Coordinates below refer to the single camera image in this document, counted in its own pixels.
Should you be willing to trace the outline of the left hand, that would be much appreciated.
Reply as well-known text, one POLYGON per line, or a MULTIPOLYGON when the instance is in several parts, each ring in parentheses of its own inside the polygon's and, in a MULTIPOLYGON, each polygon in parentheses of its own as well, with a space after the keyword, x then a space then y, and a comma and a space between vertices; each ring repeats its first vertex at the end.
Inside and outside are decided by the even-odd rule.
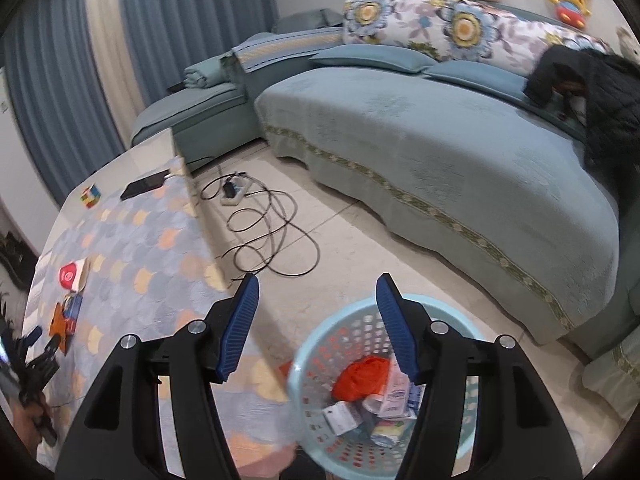
POLYGON ((42 442, 42 435, 36 427, 36 419, 43 415, 50 415, 51 409, 46 398, 40 396, 37 402, 23 406, 17 400, 10 400, 12 411, 12 426, 32 457, 37 455, 37 448, 42 442))

